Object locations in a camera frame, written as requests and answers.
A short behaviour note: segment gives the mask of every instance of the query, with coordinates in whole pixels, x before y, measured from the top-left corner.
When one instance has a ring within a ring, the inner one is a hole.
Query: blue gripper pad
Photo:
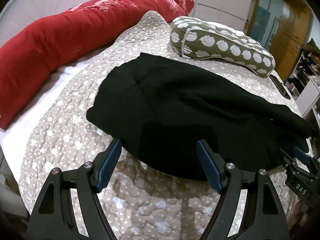
[[[196,152],[210,186],[220,194],[223,189],[220,173],[201,141],[197,142]]]
[[[304,165],[308,165],[311,162],[311,156],[300,150],[297,146],[292,148],[292,153]]]
[[[101,192],[104,188],[108,186],[113,170],[121,155],[122,144],[120,140],[117,140],[113,148],[110,150],[106,160],[101,166],[98,173],[98,183],[96,189]]]

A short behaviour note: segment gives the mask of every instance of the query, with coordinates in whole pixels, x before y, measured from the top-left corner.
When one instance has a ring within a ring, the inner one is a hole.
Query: metal screw
[[[232,169],[235,168],[235,165],[234,165],[233,163],[227,163],[226,166],[227,166],[227,168],[230,169],[230,170],[232,170]]]
[[[88,169],[92,166],[92,162],[86,162],[83,166]]]
[[[51,173],[52,173],[52,174],[57,174],[59,171],[60,171],[59,168],[53,168],[52,171],[51,171]]]
[[[264,170],[264,169],[260,169],[260,170],[259,170],[259,173],[260,173],[261,175],[266,175],[266,174],[267,174],[266,170]]]

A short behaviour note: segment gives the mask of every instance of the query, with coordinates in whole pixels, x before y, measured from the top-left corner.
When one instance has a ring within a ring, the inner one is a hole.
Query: quilted bedspread
[[[170,31],[170,26],[158,13],[146,13],[136,26],[122,33],[64,88],[27,144],[19,187],[30,212],[52,168],[76,169],[106,149],[111,136],[89,123],[86,111],[93,105],[99,85],[107,74],[115,66],[138,57],[140,52],[199,66],[300,114],[294,100],[282,97],[269,78],[260,78],[245,67],[223,60],[192,61],[179,57],[170,45]],[[285,172],[278,167],[268,173],[289,217],[297,198],[284,184]],[[239,229],[245,196],[243,191],[229,235]],[[108,187],[98,197],[112,230],[121,240],[199,239],[219,200],[208,182],[161,173],[124,149]],[[87,234],[76,191],[72,191],[72,200],[79,231]]]

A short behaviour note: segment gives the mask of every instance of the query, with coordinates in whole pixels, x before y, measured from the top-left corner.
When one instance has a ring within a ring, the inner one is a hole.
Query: polka dot pillow
[[[171,45],[185,59],[223,58],[244,65],[263,78],[275,68],[273,56],[241,32],[186,16],[175,18],[171,28]]]

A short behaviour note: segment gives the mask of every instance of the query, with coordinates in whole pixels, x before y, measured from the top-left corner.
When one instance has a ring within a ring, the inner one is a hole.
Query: pillow
[[[184,16],[174,19],[171,28],[171,45],[185,59],[223,58],[250,68],[262,78],[270,76],[275,68],[268,51],[231,28]]]
[[[216,27],[219,27],[219,28],[222,28],[222,29],[228,29],[228,30],[231,30],[232,32],[234,33],[238,33],[239,35],[241,36],[245,36],[244,32],[241,32],[241,31],[237,31],[235,30],[234,28],[231,28],[231,27],[228,27],[227,25],[223,25],[221,23],[215,23],[215,22],[208,22],[208,21],[205,21],[206,23],[209,23],[209,25],[214,25]]]
[[[33,22],[0,48],[0,128],[8,127],[51,72],[115,41],[146,12],[171,22],[192,8],[193,0],[92,0]]]

